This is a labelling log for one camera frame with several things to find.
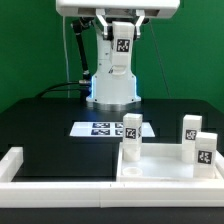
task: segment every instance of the white container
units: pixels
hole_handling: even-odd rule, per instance
[[[194,177],[215,178],[217,134],[198,132],[195,141]]]
[[[183,119],[182,131],[182,161],[185,163],[194,163],[195,157],[195,139],[201,131],[202,116],[186,115]]]
[[[142,115],[126,114],[123,118],[123,125],[124,160],[138,161],[141,157]]]

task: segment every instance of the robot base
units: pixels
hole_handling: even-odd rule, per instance
[[[140,108],[141,106],[141,101],[136,101],[128,104],[102,104],[88,101],[86,103],[87,107],[106,111],[125,111],[134,108]]]

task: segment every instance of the white paper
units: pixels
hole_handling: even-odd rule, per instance
[[[73,137],[122,137],[123,122],[75,122],[70,136]],[[149,123],[142,123],[142,137],[155,137]]]

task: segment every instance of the white frame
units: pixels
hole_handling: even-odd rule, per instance
[[[56,0],[56,10],[62,16],[90,16],[85,14],[86,11],[91,13],[93,9],[142,9],[142,10],[158,10],[158,18],[171,18],[177,11],[180,0]]]
[[[23,149],[11,148],[0,162],[0,207],[224,206],[224,181],[10,182],[23,162]],[[224,158],[216,167],[224,175]]]

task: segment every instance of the black and white tag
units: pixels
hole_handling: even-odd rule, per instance
[[[194,141],[196,139],[197,131],[196,130],[186,130],[185,139]]]
[[[121,130],[116,129],[116,130],[115,130],[115,135],[116,135],[116,136],[123,136],[123,130],[122,130],[122,129],[121,129]]]
[[[137,130],[134,128],[126,128],[125,129],[125,138],[136,139]]]
[[[101,135],[101,136],[105,136],[105,135],[110,135],[110,130],[109,129],[93,129],[91,132],[91,135]]]
[[[117,39],[117,52],[129,52],[130,40]]]
[[[115,123],[115,128],[123,128],[123,123]]]
[[[211,165],[212,164],[212,152],[199,150],[198,151],[198,163]]]
[[[106,123],[106,122],[93,123],[93,128],[110,128],[110,123]]]

